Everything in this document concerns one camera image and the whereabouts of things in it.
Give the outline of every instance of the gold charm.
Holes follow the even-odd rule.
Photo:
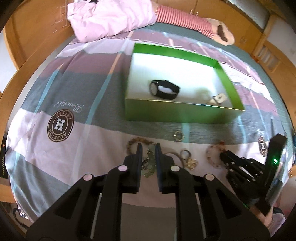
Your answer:
[[[194,168],[196,168],[197,165],[198,165],[198,161],[195,160],[195,159],[191,159],[191,158],[189,158],[189,159],[186,161],[186,167],[187,167],[189,170],[193,170]]]

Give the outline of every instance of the black watch strap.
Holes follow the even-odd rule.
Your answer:
[[[163,99],[169,99],[173,100],[177,97],[180,91],[180,87],[167,81],[167,80],[153,80],[151,81],[152,83],[155,83],[157,85],[157,93],[156,96],[163,98]],[[170,88],[174,93],[169,94],[169,93],[164,93],[158,89],[158,86],[163,86],[165,88]]]

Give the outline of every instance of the green box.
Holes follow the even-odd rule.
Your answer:
[[[151,80],[169,80],[180,86],[180,93],[175,100],[154,97],[149,93]],[[228,97],[224,106],[203,103],[218,91],[216,86],[216,94]],[[243,113],[244,106],[218,61],[181,49],[135,44],[125,111],[129,121],[224,124]]]

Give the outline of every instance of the wooden cabinet door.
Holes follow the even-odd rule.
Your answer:
[[[247,33],[247,30],[250,27],[251,23],[249,22],[249,20],[238,13],[235,9],[230,7],[230,9],[227,11],[224,23],[228,27],[229,31],[232,32],[235,38],[234,45],[240,47]]]
[[[224,22],[230,6],[221,0],[197,0],[193,14],[198,12],[201,18],[213,18]]]
[[[197,0],[158,0],[157,3],[190,13],[191,10],[194,10],[196,1]]]
[[[260,30],[251,23],[244,36],[244,40],[239,47],[247,53],[251,54],[257,46],[261,36],[262,33],[260,32]]]

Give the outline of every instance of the watch face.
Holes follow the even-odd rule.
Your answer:
[[[156,93],[158,91],[157,85],[155,83],[151,83],[149,88],[150,88],[150,93],[152,95],[156,95]]]

